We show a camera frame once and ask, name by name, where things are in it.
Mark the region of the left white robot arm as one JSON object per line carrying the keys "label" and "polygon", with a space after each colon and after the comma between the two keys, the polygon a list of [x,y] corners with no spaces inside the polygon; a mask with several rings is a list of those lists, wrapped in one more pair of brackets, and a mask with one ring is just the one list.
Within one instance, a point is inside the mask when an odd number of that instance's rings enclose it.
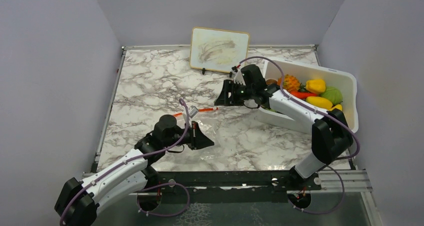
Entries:
{"label": "left white robot arm", "polygon": [[155,189],[157,177],[151,174],[152,164],[169,149],[187,145],[191,150],[200,150],[214,144],[202,133],[198,122],[187,120],[181,128],[175,116],[161,116],[153,130],[113,164],[89,177],[72,177],[64,183],[54,206],[59,224],[90,226],[102,210],[124,195],[138,189]]}

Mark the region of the clear zip bag orange zipper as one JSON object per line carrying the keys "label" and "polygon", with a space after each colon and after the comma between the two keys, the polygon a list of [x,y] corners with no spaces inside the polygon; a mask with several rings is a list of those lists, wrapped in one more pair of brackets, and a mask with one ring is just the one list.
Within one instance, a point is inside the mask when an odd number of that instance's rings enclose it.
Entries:
{"label": "clear zip bag orange zipper", "polygon": [[[190,118],[190,122],[196,121],[199,124],[200,130],[204,135],[214,142],[214,145],[218,144],[217,140],[217,128],[218,128],[218,106],[211,106],[206,108],[198,108],[199,112],[193,117]],[[173,114],[177,120],[177,125],[182,128],[184,132],[185,122],[187,119],[186,111],[178,112]],[[189,132],[186,133],[184,139],[180,142],[188,144],[189,141]]]}

